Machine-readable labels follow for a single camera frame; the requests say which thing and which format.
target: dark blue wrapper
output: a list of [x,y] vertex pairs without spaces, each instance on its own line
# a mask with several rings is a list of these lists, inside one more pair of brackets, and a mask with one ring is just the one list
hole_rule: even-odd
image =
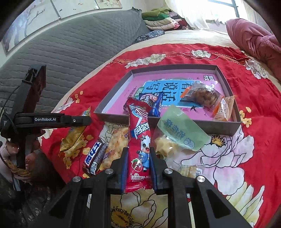
[[152,110],[148,113],[148,116],[160,117],[163,92],[139,94],[139,100],[144,101],[145,103],[149,104],[150,107],[152,107]]

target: silver bolt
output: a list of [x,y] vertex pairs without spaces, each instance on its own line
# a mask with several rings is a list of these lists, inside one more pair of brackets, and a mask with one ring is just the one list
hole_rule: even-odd
[[81,177],[79,177],[79,176],[76,176],[76,177],[72,178],[73,182],[79,182],[80,180],[81,180]]
[[206,179],[205,179],[205,177],[203,177],[203,176],[198,176],[197,177],[197,181],[199,181],[199,182],[204,182]]
[[166,174],[171,174],[171,173],[173,172],[173,170],[170,169],[170,168],[167,168],[167,169],[164,170],[164,172],[165,172]]
[[105,170],[105,173],[106,173],[106,174],[111,174],[111,173],[113,173],[113,169],[106,169],[106,170]]

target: gray quilted headboard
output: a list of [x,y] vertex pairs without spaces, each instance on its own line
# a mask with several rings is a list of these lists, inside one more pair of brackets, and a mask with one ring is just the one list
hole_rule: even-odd
[[[39,34],[0,68],[0,107],[32,64],[46,64],[47,86],[36,112],[50,112],[92,70],[149,32],[141,11],[108,11],[72,19]],[[15,95],[6,104],[11,111]]]

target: red snack package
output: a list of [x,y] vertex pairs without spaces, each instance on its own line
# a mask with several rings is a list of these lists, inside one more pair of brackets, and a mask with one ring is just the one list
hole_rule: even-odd
[[126,102],[129,110],[128,178],[125,192],[151,189],[149,175],[150,128],[148,112],[151,107],[130,97]]

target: cartoon cow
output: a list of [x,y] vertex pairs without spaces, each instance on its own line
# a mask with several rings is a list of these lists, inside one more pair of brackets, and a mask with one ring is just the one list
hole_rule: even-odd
[[146,172],[149,168],[149,152],[150,152],[150,137],[149,136],[142,136],[140,137],[140,151],[137,152],[139,154],[139,160],[142,163],[143,171]]

